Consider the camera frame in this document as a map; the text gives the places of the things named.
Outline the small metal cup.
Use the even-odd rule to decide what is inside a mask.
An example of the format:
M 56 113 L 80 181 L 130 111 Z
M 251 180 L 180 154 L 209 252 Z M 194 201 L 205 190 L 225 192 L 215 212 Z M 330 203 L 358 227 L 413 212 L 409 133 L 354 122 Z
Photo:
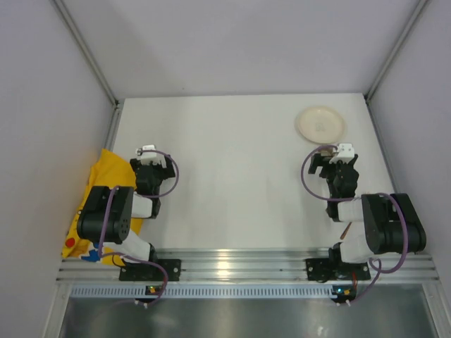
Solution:
M 333 158 L 336 154 L 336 147 L 335 146 L 324 147 L 322 150 L 319 151 L 319 153 L 322 157 Z

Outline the yellow Pikachu placemat cloth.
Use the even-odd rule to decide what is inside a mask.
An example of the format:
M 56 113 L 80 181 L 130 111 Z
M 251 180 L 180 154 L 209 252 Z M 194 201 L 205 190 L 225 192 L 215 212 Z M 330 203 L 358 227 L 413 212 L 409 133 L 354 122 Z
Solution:
M 101 258 L 98 253 L 97 241 L 104 220 L 106 203 L 111 189 L 115 186 L 135 188 L 135 174 L 126 160 L 103 149 L 99 160 L 91 167 L 82 203 L 76 209 L 66 235 L 61 252 L 63 258 L 73 257 L 91 263 L 120 267 L 125 265 L 118 254 Z M 82 232 L 83 220 L 94 221 L 93 240 L 79 236 Z

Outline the white round plate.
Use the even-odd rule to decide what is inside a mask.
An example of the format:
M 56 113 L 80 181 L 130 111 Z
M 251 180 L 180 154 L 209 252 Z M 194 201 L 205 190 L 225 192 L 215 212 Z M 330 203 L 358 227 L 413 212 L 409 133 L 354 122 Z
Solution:
M 301 111 L 296 119 L 297 131 L 315 144 L 334 144 L 346 132 L 345 119 L 328 106 L 310 106 Z

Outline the copper fork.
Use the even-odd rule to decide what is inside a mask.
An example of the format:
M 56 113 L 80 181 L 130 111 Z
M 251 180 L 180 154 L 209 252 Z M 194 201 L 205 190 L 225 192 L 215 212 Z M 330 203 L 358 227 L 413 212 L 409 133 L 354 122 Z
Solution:
M 346 226 L 346 228 L 344 229 L 344 231 L 342 232 L 342 234 L 340 235 L 340 240 L 344 240 L 347 236 L 347 233 L 350 230 L 350 227 L 352 226 L 352 222 L 349 222 Z

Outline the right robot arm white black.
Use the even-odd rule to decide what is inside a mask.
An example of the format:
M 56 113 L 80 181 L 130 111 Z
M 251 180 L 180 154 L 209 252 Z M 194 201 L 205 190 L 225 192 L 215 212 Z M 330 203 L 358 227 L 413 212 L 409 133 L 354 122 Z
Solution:
M 399 254 L 391 273 L 407 254 L 426 248 L 426 232 L 408 194 L 382 192 L 356 195 L 358 154 L 351 144 L 320 146 L 302 163 L 301 183 L 313 197 L 326 202 L 326 214 L 336 223 L 362 226 L 358 236 L 342 238 L 332 250 L 343 263 L 375 261 L 383 254 Z

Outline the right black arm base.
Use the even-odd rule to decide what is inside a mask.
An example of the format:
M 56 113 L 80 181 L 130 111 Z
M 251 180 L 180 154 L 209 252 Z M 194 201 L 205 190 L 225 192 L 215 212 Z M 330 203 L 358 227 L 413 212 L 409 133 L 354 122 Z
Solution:
M 328 258 L 308 258 L 305 260 L 308 281 L 325 283 L 328 281 L 358 281 L 371 279 L 366 263 L 332 262 Z

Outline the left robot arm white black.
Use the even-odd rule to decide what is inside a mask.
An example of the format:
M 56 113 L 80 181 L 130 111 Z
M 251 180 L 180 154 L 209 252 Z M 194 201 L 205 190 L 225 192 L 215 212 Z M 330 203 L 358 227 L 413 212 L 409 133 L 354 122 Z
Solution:
M 84 261 L 121 258 L 134 264 L 158 263 L 152 244 L 139 238 L 134 221 L 155 219 L 161 208 L 163 181 L 178 179 L 170 156 L 164 161 L 139 156 L 130 160 L 136 187 L 93 186 L 76 222 L 76 234 L 91 243 Z

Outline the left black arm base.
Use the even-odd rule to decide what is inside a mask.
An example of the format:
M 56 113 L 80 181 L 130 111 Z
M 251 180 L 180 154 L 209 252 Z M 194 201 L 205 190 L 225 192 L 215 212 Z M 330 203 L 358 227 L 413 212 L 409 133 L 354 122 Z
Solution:
M 169 282 L 180 280 L 180 259 L 159 259 L 158 264 L 166 271 Z M 154 266 L 142 263 L 126 263 L 121 268 L 119 278 L 121 282 L 158 282 L 163 280 L 163 273 Z

